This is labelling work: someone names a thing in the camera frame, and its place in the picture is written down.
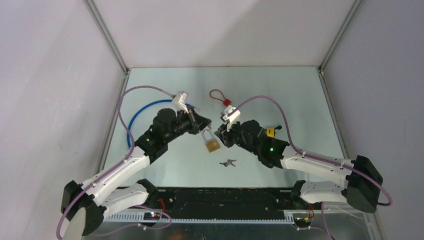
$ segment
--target white wall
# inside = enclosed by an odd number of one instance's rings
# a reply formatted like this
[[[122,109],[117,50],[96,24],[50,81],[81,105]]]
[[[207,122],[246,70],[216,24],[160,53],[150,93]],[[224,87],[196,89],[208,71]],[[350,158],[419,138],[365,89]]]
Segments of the white wall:
[[[129,67],[318,66],[354,0],[97,0]]]
[[[95,171],[123,73],[82,0],[0,1],[0,239],[55,239]]]
[[[348,150],[394,199],[378,209],[389,240],[424,233],[423,13],[422,0],[364,1],[324,70]]]

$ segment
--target red cable lock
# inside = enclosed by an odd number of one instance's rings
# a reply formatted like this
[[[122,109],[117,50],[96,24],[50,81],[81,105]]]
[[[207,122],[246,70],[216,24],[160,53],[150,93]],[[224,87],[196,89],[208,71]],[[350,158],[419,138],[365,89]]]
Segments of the red cable lock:
[[[216,98],[216,97],[213,97],[213,96],[212,96],[212,92],[213,92],[213,91],[218,91],[219,93],[221,93],[221,95],[222,95],[222,97],[224,98],[224,100],[219,99],[219,98]],[[224,104],[226,107],[228,107],[228,105],[230,105],[230,104],[231,104],[231,101],[230,101],[228,98],[226,98],[226,97],[224,96],[224,93],[223,93],[221,90],[219,90],[219,89],[212,89],[212,90],[209,92],[209,96],[210,96],[211,98],[215,99],[215,100],[221,101],[221,102],[222,102],[222,104]]]

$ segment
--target yellow label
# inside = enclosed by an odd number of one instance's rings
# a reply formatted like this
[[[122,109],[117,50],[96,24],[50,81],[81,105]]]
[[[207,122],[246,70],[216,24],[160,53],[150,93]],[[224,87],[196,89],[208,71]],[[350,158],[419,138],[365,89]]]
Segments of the yellow label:
[[[267,128],[266,129],[266,135],[268,136],[268,137],[271,137],[271,138],[273,138],[275,135],[276,135],[276,132],[274,131],[274,128]]]

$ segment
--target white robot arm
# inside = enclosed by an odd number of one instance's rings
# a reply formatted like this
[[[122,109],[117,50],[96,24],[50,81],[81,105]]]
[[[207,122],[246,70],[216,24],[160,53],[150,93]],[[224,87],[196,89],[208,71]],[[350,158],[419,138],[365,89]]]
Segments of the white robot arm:
[[[240,111],[231,105],[222,112],[221,119],[224,124],[218,128],[215,135],[226,147],[237,145],[257,155],[258,160],[268,168],[298,170],[328,180],[297,181],[291,198],[299,208],[319,202],[339,202],[348,203],[366,213],[376,211],[380,189],[348,170],[356,169],[381,185],[383,178],[368,158],[334,158],[309,151],[306,154],[301,147],[267,136],[265,129],[257,121],[240,123],[239,118]]]
[[[168,143],[184,133],[195,135],[206,127],[210,128],[210,119],[198,115],[193,108],[186,107],[186,96],[185,92],[179,92],[174,97],[177,113],[170,108],[161,109],[157,113],[149,129],[135,141],[130,156],[123,156],[115,165],[81,184],[71,181],[65,186],[61,211],[65,213],[69,209],[66,218],[70,221],[79,209],[85,208],[83,236],[96,230],[110,215],[145,203],[149,193],[156,189],[146,179],[125,189],[117,188],[163,155],[168,150]]]

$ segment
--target padlock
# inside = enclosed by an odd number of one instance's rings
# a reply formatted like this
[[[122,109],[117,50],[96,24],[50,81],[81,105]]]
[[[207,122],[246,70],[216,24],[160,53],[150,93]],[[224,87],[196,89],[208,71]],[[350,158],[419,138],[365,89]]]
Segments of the padlock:
[[[205,136],[206,132],[210,134],[211,139],[206,140],[206,136]],[[221,147],[220,143],[215,139],[214,134],[211,132],[209,128],[205,128],[205,130],[201,132],[201,136],[203,137],[204,144],[206,145],[206,148],[209,151],[209,153],[212,153],[213,151],[220,149]]]

